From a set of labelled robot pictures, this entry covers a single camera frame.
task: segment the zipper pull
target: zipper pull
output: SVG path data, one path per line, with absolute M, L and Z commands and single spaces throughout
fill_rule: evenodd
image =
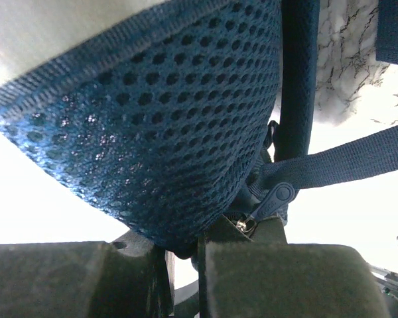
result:
M 295 189 L 291 184 L 282 182 L 277 184 L 267 195 L 251 215 L 244 221 L 238 221 L 236 227 L 243 233 L 248 234 L 255 230 L 258 223 L 271 217 L 285 204 L 295 198 Z

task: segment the bag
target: bag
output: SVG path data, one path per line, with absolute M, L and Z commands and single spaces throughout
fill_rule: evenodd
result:
M 297 191 L 398 169 L 398 127 L 304 156 L 316 2 L 172 0 L 141 11 L 1 85 L 0 131 L 90 205 L 188 256 L 245 191 L 268 217 L 280 182 Z M 282 26 L 281 122 L 268 134 Z M 257 166 L 273 139 L 277 162 Z

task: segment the blue zipper pull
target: blue zipper pull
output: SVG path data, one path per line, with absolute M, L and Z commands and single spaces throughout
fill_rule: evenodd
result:
M 295 198 L 295 189 L 287 182 L 277 184 L 258 207 L 245 221 L 238 221 L 236 227 L 243 233 L 248 234 L 255 230 L 258 223 L 272 217 L 278 209 L 290 203 Z

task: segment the beige surface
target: beige surface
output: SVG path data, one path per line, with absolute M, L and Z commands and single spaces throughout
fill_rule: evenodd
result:
M 166 0 L 0 0 L 0 85 Z

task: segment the blue mesh fabric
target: blue mesh fabric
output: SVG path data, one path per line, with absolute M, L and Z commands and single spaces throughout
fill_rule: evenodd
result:
M 90 205 L 180 250 L 261 150 L 280 35 L 279 1 L 231 3 L 0 130 Z

